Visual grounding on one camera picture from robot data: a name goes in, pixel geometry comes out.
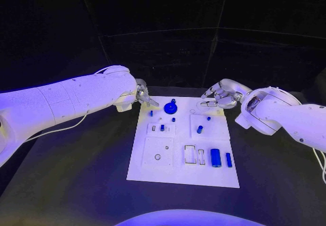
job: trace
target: white rectangular piece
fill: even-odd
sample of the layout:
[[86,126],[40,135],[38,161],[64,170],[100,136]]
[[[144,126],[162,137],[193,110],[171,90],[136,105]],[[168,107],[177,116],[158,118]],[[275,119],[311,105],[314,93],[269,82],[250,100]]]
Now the white rectangular piece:
[[[223,110],[201,107],[199,97],[151,98],[160,107],[141,104],[126,180],[239,188]],[[170,115],[162,108],[171,99],[175,99],[177,111]],[[220,151],[219,168],[210,163],[213,148]],[[224,153],[230,153],[230,168]]]

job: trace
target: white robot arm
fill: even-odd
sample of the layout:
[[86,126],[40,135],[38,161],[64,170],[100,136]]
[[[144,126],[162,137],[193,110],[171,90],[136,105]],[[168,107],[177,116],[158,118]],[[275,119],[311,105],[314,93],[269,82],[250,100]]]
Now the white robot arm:
[[216,101],[201,102],[201,106],[232,108],[240,102],[240,114],[235,122],[262,134],[272,135],[282,127],[292,139],[326,152],[326,108],[302,105],[284,90],[268,87],[250,90],[237,82],[223,79],[201,95],[213,94]]
[[102,73],[1,93],[0,166],[36,132],[111,105],[118,112],[129,110],[135,101],[158,106],[149,99],[145,82],[118,65]]

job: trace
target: cable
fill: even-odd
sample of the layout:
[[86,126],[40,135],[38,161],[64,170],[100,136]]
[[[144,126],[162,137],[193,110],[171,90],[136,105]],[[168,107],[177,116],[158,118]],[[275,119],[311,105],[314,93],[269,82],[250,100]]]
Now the cable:
[[27,140],[24,141],[24,143],[25,143],[27,141],[33,140],[34,138],[37,138],[37,137],[43,136],[44,134],[49,134],[49,133],[53,133],[53,132],[59,132],[59,131],[63,131],[63,130],[66,130],[66,129],[70,129],[70,128],[76,127],[76,126],[79,125],[79,123],[82,122],[82,120],[85,119],[85,117],[86,117],[86,114],[85,114],[83,118],[80,119],[80,121],[79,121],[79,122],[77,122],[73,126],[70,126],[70,127],[67,127],[67,128],[57,129],[57,130],[53,130],[53,131],[49,131],[49,132],[43,133],[43,134],[40,134],[38,136],[36,136],[36,137],[33,137],[33,138],[27,139]]
[[102,68],[99,71],[96,71],[93,74],[98,74],[102,70],[108,69],[111,66]]
[[324,181],[324,184],[326,184],[326,179],[324,179],[324,174],[326,174],[326,157],[324,157],[324,153],[320,151],[321,156],[323,156],[323,159],[324,159],[324,166],[323,166],[314,148],[312,148],[312,151],[314,151],[314,155],[315,155],[315,158],[317,158],[317,162],[318,162],[320,168],[323,170],[321,177],[323,177],[323,181]]

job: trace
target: table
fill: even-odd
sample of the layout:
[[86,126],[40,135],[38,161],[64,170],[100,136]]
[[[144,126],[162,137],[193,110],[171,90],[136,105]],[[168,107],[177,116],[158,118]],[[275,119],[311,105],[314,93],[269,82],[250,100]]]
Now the table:
[[[204,89],[148,87],[152,96],[199,97]],[[126,181],[139,105],[89,114],[40,137],[0,198],[0,225],[113,225],[147,212],[193,209],[265,225],[326,225],[326,185],[308,147],[279,129],[245,130],[224,110],[239,189]],[[47,130],[73,125],[80,118]]]

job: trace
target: small blue part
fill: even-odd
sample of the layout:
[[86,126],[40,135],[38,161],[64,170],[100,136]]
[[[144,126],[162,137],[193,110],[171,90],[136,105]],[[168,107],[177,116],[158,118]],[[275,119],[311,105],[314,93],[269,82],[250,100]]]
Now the small blue part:
[[230,160],[230,154],[226,153],[226,162],[227,162],[227,167],[232,167],[232,160]]
[[197,133],[201,133],[201,126],[197,127]]
[[164,112],[167,114],[174,114],[175,111],[177,111],[177,107],[174,105],[174,99],[171,99],[171,102],[164,105]]
[[219,149],[210,149],[210,160],[212,160],[212,167],[220,167],[220,155],[219,155]]

